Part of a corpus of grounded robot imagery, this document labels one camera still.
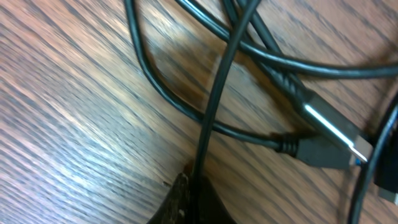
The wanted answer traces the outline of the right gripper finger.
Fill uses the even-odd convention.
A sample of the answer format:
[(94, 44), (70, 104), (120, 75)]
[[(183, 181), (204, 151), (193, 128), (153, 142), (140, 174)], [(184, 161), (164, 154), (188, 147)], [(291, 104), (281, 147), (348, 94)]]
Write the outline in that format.
[(179, 173), (148, 224), (236, 224), (209, 178), (203, 177), (199, 194), (191, 193), (192, 181)]

